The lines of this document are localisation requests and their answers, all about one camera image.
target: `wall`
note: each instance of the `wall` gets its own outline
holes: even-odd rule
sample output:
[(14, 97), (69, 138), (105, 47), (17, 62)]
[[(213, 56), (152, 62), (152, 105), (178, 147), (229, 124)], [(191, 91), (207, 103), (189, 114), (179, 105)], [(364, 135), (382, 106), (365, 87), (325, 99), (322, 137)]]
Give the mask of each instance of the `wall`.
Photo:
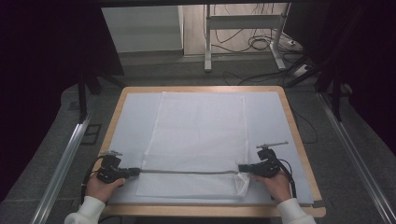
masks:
[(179, 17), (178, 6), (109, 7), (102, 11), (118, 53), (183, 49), (183, 17)]

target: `gray carpet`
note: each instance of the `gray carpet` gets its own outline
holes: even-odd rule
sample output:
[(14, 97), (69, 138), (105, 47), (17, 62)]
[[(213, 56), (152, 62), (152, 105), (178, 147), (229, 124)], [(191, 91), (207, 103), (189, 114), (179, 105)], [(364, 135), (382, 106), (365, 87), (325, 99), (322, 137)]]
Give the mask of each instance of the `gray carpet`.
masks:
[[(276, 71), (270, 56), (246, 58), (216, 58), (212, 73), (204, 72), (202, 58), (177, 63), (124, 65), (125, 77), (116, 77), (128, 86), (200, 86), (237, 85), (241, 78)], [(329, 119), (314, 91), (316, 78), (311, 77), (292, 89), (286, 89), (290, 106), (299, 127), (301, 137), (311, 162), (318, 187), (325, 202), (327, 215), (317, 218), (317, 223), (382, 223), (367, 190), (351, 164)], [(255, 82), (243, 85), (278, 85), (280, 76), (263, 76)], [(102, 93), (99, 95), (91, 125), (101, 125), (94, 144), (92, 136), (85, 136), (66, 176), (63, 187), (53, 206), (47, 223), (63, 223), (67, 214), (78, 210), (80, 183), (89, 164), (96, 158), (114, 112), (121, 89), (100, 78)], [(7, 198), (0, 204), (0, 223), (29, 223), (45, 191), (59, 159), (78, 122), (77, 87), (64, 92), (62, 107), (47, 137)], [(341, 114), (351, 138), (363, 159), (373, 172), (378, 184), (396, 206), (396, 159), (370, 127), (342, 100)], [(281, 223), (272, 218), (272, 223)], [(104, 223), (120, 223), (116, 218)], [(134, 217), (125, 217), (123, 223), (134, 223)], [(248, 223), (241, 219), (239, 223)]]

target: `metal rod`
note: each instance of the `metal rod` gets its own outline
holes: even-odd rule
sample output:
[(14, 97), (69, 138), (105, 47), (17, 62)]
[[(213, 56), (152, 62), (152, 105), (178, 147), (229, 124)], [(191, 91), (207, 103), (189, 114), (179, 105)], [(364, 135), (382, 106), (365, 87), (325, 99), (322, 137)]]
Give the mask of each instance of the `metal rod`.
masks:
[(61, 160), (56, 167), (56, 170), (47, 186), (46, 191), (44, 192), (40, 204), (35, 210), (35, 214), (30, 223), (46, 223), (47, 218), (50, 215), (52, 206), (55, 203), (56, 197), (58, 196), (62, 184), (64, 183), (64, 178), (66, 177), (66, 174), (70, 168), (70, 164), (72, 163), (74, 156), (76, 155), (79, 143), (81, 142), (85, 130), (87, 129), (88, 123), (90, 122), (97, 97), (98, 96), (95, 95), (92, 95), (90, 97), (90, 101), (88, 103), (87, 118), (84, 120), (84, 122), (76, 126), (76, 129), (74, 130), (73, 135), (70, 138), (66, 149), (64, 150), (64, 154), (62, 155)]
[(277, 45), (279, 44), (280, 36), (282, 35), (283, 32), (283, 27), (285, 26), (286, 18), (288, 17), (289, 8), (290, 8), (290, 3), (287, 3), (283, 8), (282, 14), (280, 14), (279, 23), (274, 37), (274, 48), (276, 49), (277, 49)]
[(143, 174), (170, 174), (170, 175), (238, 175), (237, 171), (221, 172), (196, 172), (196, 171), (165, 171), (165, 170), (141, 170)]
[(285, 141), (283, 143), (263, 144), (261, 146), (256, 146), (256, 148), (260, 148), (260, 147), (275, 147), (275, 146), (287, 145), (288, 143), (289, 143), (288, 141)]
[(210, 5), (206, 5), (205, 71), (212, 71), (212, 46), (210, 43)]

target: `white sleeve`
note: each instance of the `white sleeve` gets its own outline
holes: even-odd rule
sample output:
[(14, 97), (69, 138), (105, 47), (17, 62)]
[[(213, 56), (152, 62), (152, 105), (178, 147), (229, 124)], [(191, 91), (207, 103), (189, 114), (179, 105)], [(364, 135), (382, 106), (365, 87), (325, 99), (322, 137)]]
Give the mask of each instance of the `white sleeve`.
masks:
[(93, 197), (85, 196), (84, 203), (76, 213), (69, 214), (64, 224), (97, 224), (105, 204)]
[(283, 224), (314, 224), (314, 218), (303, 211), (295, 198), (277, 205)]

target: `wooden table edge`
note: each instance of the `wooden table edge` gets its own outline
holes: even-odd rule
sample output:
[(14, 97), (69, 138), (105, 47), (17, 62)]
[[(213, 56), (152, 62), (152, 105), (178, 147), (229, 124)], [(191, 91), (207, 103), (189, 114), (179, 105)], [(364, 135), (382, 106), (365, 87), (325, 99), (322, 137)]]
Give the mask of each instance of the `wooden table edge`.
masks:
[[(290, 131), (293, 136), (300, 160), (303, 164), (307, 177), (308, 185), (314, 197), (315, 202), (322, 201), (318, 185), (313, 175), (311, 165), (306, 156), (301, 136), (298, 132), (294, 121), (289, 101), (283, 88), (279, 86), (172, 86), (172, 87), (126, 87), (122, 90), (120, 99), (113, 113), (112, 119), (108, 126), (105, 139), (101, 146), (101, 152), (107, 151), (110, 147), (111, 139), (116, 129), (123, 103), (128, 93), (149, 93), (149, 92), (239, 92), (239, 91), (276, 91), (279, 94), (280, 101), (285, 111), (286, 118), (290, 125)], [(99, 168), (99, 162), (95, 164), (94, 170)], [(313, 206), (303, 207), (307, 214), (313, 217), (324, 217), (326, 215), (325, 207), (314, 208)], [(107, 215), (124, 215), (124, 216), (175, 216), (175, 217), (278, 217), (274, 206), (251, 205), (160, 205), (160, 204), (109, 204), (104, 213)]]

